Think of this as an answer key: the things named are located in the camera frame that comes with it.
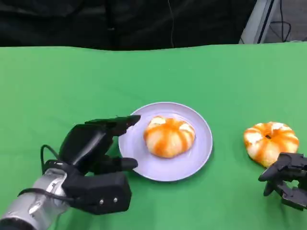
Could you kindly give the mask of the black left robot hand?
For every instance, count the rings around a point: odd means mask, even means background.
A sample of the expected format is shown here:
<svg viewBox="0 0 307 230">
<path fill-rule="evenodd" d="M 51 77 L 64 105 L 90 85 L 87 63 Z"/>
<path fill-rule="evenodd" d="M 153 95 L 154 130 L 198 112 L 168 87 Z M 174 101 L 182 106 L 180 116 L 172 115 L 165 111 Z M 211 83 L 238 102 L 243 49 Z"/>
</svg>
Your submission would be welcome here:
<svg viewBox="0 0 307 230">
<path fill-rule="evenodd" d="M 140 118 L 140 115 L 129 115 L 75 125 L 59 149 L 59 160 L 74 166 L 82 174 L 114 173 L 136 168 L 136 159 L 110 157 L 106 153 L 113 144 L 113 137 L 126 134 Z"/>
</svg>

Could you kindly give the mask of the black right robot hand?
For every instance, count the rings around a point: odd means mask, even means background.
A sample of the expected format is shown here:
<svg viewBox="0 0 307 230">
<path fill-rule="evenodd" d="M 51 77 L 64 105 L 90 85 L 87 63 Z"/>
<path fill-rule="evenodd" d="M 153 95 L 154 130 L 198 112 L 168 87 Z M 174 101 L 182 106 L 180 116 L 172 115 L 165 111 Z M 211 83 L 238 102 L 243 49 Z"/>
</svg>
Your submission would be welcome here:
<svg viewBox="0 0 307 230">
<path fill-rule="evenodd" d="M 307 158 L 303 154 L 280 153 L 258 180 L 266 182 L 264 196 L 275 191 L 284 205 L 301 211 L 307 208 Z"/>
</svg>

